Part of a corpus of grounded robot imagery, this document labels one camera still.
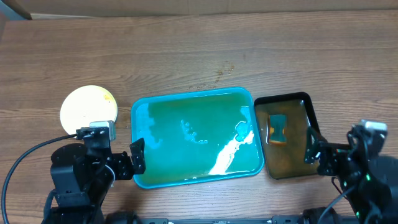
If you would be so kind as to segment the green yellow sponge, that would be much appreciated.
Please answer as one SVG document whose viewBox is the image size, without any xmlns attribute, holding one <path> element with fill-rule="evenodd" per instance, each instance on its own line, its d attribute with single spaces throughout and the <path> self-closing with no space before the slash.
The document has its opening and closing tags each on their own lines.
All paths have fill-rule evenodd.
<svg viewBox="0 0 398 224">
<path fill-rule="evenodd" d="M 285 135 L 285 127 L 287 124 L 287 117 L 283 114 L 273 114 L 269 116 L 269 144 L 283 145 L 287 143 L 287 137 Z"/>
</svg>

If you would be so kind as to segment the light green plate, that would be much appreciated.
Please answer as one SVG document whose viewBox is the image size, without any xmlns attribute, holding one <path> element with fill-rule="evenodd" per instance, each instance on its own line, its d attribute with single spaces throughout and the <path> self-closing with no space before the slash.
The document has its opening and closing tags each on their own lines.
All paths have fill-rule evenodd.
<svg viewBox="0 0 398 224">
<path fill-rule="evenodd" d="M 86 85 L 72 91 L 63 101 L 60 122 L 68 134 L 85 128 L 92 122 L 113 121 L 118 117 L 118 105 L 114 96 L 105 88 Z"/>
</svg>

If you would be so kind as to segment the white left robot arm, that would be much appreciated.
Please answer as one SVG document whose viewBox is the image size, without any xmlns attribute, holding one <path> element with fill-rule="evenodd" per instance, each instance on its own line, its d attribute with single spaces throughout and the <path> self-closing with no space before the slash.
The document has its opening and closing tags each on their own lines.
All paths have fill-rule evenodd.
<svg viewBox="0 0 398 224">
<path fill-rule="evenodd" d="M 44 207 L 43 223 L 141 223 L 136 212 L 103 215 L 101 206 L 117 180 L 131 180 L 146 170 L 142 138 L 126 152 L 112 153 L 109 144 L 101 146 L 99 156 L 89 154 L 86 144 L 73 143 L 57 149 L 51 156 L 50 174 L 55 188 Z"/>
</svg>

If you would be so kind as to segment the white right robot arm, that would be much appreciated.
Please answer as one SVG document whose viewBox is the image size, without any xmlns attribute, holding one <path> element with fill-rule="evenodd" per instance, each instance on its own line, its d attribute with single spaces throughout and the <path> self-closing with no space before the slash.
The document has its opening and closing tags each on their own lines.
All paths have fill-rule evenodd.
<svg viewBox="0 0 398 224">
<path fill-rule="evenodd" d="M 304 163 L 318 162 L 318 175 L 338 179 L 341 192 L 327 207 L 308 211 L 306 221 L 341 223 L 333 206 L 345 198 L 359 223 L 397 223 L 397 159 L 380 154 L 387 134 L 387 124 L 361 120 L 338 144 L 308 128 Z"/>
</svg>

